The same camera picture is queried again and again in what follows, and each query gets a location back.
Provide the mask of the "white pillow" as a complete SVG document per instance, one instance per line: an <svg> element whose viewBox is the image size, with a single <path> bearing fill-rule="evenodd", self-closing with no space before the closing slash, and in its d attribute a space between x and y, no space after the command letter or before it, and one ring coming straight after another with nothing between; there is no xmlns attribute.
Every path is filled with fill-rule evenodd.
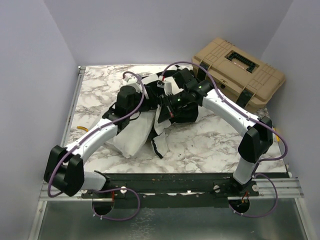
<svg viewBox="0 0 320 240"><path fill-rule="evenodd" d="M156 116L155 110L133 114L129 124L106 145L121 153L125 158L134 157L146 143Z"/></svg>

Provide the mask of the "black and white checkered pillowcase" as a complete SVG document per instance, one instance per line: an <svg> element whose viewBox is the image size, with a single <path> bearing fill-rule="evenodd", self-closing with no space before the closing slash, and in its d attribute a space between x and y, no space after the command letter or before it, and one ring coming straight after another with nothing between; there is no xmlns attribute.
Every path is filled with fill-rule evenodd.
<svg viewBox="0 0 320 240"><path fill-rule="evenodd" d="M199 106L186 89L187 83L196 84L197 79L191 70L175 67L164 73L164 80L171 84L171 93L165 92L160 72L142 77L145 97L139 111L155 113L147 139L160 159L168 152L165 129L174 123L194 123L199 115Z"/></svg>

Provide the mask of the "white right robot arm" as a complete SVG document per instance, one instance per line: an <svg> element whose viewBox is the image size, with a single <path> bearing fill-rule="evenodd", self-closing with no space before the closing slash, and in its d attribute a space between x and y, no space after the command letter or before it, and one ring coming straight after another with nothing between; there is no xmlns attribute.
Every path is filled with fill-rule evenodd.
<svg viewBox="0 0 320 240"><path fill-rule="evenodd" d="M238 146L240 159L229 189L236 196L246 192L258 160L273 143L272 121L268 117L259 118L246 112L208 81L183 90L172 77L168 77L158 81L157 88L161 90L161 95L156 124L167 127L173 123L194 123L199 116L199 108L203 107L219 115L238 132L242 137Z"/></svg>

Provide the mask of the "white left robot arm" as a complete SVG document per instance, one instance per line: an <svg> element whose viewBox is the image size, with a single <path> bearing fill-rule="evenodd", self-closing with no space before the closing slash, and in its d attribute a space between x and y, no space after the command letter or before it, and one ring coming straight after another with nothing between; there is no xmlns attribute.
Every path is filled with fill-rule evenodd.
<svg viewBox="0 0 320 240"><path fill-rule="evenodd" d="M85 172L84 164L103 144L110 142L125 157L137 154L152 137L156 109L165 93L160 81L144 86L122 86L116 101L98 118L97 123L78 140L67 146L54 146L48 157L44 181L70 197L80 190L93 190L106 197L111 190L107 177Z"/></svg>

